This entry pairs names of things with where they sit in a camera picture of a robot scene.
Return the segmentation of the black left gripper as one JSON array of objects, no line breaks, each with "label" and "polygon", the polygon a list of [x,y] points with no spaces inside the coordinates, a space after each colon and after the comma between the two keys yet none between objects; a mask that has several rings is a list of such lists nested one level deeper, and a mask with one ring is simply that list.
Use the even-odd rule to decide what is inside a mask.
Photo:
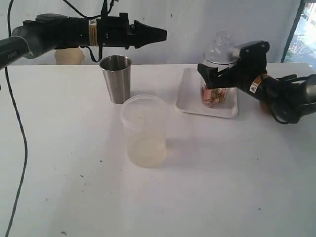
[{"label": "black left gripper", "polygon": [[167,30],[134,21],[134,30],[127,13],[106,16],[97,20],[97,45],[102,47],[141,48],[145,45],[166,41]]}]

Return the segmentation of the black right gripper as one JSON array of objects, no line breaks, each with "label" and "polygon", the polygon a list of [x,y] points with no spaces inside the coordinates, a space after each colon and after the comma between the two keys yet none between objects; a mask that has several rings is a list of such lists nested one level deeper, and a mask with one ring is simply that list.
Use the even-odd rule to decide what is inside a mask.
[{"label": "black right gripper", "polygon": [[197,71],[202,76],[207,88],[236,87],[243,92],[251,93],[252,83],[267,72],[266,55],[255,55],[251,58],[240,58],[231,68],[219,70],[199,63]]}]

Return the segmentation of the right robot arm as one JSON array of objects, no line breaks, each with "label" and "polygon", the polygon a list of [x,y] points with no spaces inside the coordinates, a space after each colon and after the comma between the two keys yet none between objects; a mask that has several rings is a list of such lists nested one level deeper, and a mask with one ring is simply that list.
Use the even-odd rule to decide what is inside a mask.
[{"label": "right robot arm", "polygon": [[296,124],[301,117],[316,111],[316,76],[281,78],[268,75],[266,58],[239,58],[234,66],[223,70],[198,64],[197,71],[207,88],[238,88],[266,104],[281,124]]}]

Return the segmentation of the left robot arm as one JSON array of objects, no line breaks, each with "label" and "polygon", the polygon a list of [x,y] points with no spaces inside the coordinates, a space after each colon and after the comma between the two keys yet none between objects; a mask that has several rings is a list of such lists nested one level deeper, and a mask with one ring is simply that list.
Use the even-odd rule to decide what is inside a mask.
[{"label": "left robot arm", "polygon": [[137,20],[130,24],[127,13],[100,19],[41,14],[34,21],[25,20],[11,37],[0,41],[0,67],[3,69],[22,57],[35,59],[54,49],[90,46],[138,49],[166,38],[164,29]]}]

